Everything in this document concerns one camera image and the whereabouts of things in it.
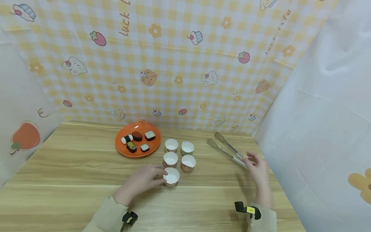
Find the person's left hand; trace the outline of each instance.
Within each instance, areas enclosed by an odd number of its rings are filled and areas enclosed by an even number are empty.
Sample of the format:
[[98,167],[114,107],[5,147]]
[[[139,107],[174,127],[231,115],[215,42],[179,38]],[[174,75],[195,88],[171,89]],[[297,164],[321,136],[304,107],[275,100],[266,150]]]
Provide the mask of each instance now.
[[[113,194],[115,202],[128,206],[137,195],[164,184],[166,180],[162,177],[163,175],[167,175],[167,172],[162,165],[139,167]],[[154,180],[155,176],[160,176],[160,179]]]

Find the yellow label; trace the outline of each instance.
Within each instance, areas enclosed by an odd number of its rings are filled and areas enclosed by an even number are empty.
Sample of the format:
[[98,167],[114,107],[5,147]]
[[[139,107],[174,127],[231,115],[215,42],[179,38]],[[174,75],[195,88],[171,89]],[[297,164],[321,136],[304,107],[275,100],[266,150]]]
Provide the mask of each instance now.
[[255,208],[252,208],[252,207],[247,207],[247,212],[250,213],[250,214],[255,214]]

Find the wooden table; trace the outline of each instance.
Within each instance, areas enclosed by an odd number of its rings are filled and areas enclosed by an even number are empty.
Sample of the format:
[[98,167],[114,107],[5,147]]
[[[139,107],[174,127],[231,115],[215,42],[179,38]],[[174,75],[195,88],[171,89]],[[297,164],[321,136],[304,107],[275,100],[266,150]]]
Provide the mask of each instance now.
[[[131,210],[139,219],[124,231],[247,231],[247,214],[237,213],[234,202],[253,201],[255,185],[246,170],[206,144],[212,132],[159,128],[162,143],[156,153],[128,159],[114,146],[121,128],[77,121],[60,125],[0,190],[0,231],[81,231],[138,166],[161,164],[168,138],[194,143],[196,168],[186,173],[178,165],[177,186],[138,196]],[[230,133],[225,138],[241,153],[261,154],[252,137]],[[304,231],[272,171],[270,184],[278,231]]]

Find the yellow gingham backdrop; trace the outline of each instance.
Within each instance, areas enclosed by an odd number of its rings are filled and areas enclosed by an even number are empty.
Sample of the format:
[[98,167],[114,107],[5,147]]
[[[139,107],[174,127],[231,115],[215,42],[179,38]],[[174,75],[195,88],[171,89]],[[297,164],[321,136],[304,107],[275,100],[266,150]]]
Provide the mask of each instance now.
[[66,120],[251,134],[336,2],[2,0],[0,15]]

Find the hand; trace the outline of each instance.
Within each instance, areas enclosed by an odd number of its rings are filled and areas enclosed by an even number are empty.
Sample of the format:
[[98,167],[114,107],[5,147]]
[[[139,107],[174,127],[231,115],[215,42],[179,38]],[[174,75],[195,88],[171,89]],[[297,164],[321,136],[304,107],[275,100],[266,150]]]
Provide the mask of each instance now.
[[247,157],[243,158],[243,162],[250,171],[255,184],[257,186],[269,187],[269,168],[265,159],[250,151],[247,151],[246,154]]
[[167,175],[162,165],[145,165],[139,167],[127,181],[113,194],[115,202],[128,206],[134,197],[164,184],[166,180],[163,175]]

